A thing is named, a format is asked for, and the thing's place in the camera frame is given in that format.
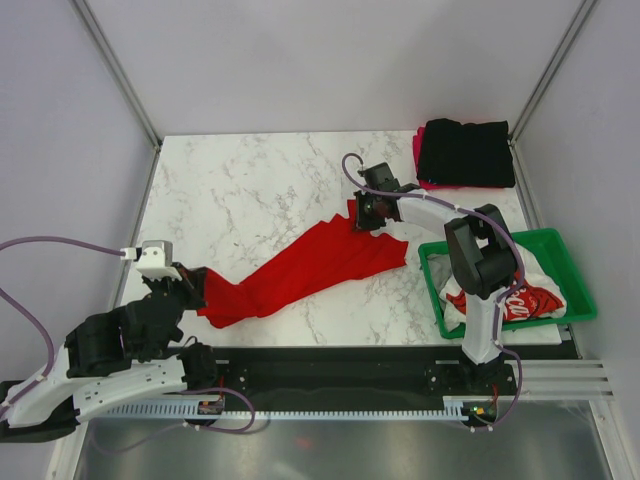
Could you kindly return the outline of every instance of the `wall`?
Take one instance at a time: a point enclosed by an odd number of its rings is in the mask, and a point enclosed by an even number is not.
[[[162,135],[512,124],[579,0],[88,0]]]
[[[0,241],[64,235],[127,242],[152,151],[82,24],[65,0],[0,2]],[[0,258],[2,288],[54,343],[104,310],[119,260],[58,245]],[[41,337],[0,302],[0,379],[44,364]],[[52,445],[0,444],[0,477],[42,478]]]
[[[600,315],[575,325],[602,358],[640,452],[640,3],[600,2],[519,141],[546,224],[560,230]]]

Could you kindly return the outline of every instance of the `folded black cloth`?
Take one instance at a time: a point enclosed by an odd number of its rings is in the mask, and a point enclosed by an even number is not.
[[[513,187],[508,136],[507,122],[431,120],[425,126],[418,179],[434,185]]]

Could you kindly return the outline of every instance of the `green plastic bin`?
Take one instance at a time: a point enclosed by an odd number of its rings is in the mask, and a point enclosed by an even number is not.
[[[535,255],[544,272],[553,278],[560,287],[560,291],[567,301],[567,313],[561,318],[536,318],[508,324],[503,323],[502,330],[519,330],[521,328],[537,327],[550,323],[564,325],[595,318],[598,314],[596,305],[582,280],[580,272],[573,263],[573,260],[571,260],[567,247],[565,247],[562,237],[560,237],[557,230],[553,228],[543,228],[540,230],[514,233],[512,236],[516,243],[522,245]],[[447,330],[444,323],[444,314],[440,308],[438,292],[433,284],[427,260],[429,255],[445,255],[448,253],[449,248],[447,247],[447,242],[425,243],[418,248],[422,271],[427,281],[431,304],[436,314],[440,335],[442,335],[443,338],[453,339],[464,337],[466,326],[461,324],[451,331]]]

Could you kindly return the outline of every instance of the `folded red cloth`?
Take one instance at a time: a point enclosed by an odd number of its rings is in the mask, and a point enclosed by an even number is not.
[[[248,317],[266,317],[281,308],[346,280],[359,280],[405,265],[407,242],[386,233],[377,237],[354,230],[355,202],[349,218],[336,215],[307,230],[289,247],[234,285],[208,270],[198,310],[216,328]]]
[[[418,128],[418,131],[413,136],[413,161],[416,165],[416,172],[418,171],[418,163],[420,162],[420,149],[422,148],[422,140],[424,138],[424,127]],[[418,183],[425,190],[438,190],[440,188],[462,188],[451,185],[434,185],[424,180],[418,180]]]

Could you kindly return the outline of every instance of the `white marble surface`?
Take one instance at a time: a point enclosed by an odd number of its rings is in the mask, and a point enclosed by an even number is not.
[[[170,240],[176,261],[206,265],[239,282],[320,220],[346,215],[355,189],[340,168],[345,153],[361,154],[368,166],[386,161],[402,184],[415,182],[411,138],[412,132],[167,137],[139,239]],[[494,203],[511,231],[526,229],[512,189],[436,195],[468,207]],[[225,346],[454,343],[440,337],[417,254],[420,244],[442,237],[402,223],[386,231],[410,242],[406,267],[337,285],[270,317],[222,330],[194,312],[185,314],[180,327],[186,336]],[[145,293],[139,274],[130,271],[123,302]],[[503,338],[560,343],[554,325],[506,332]]]

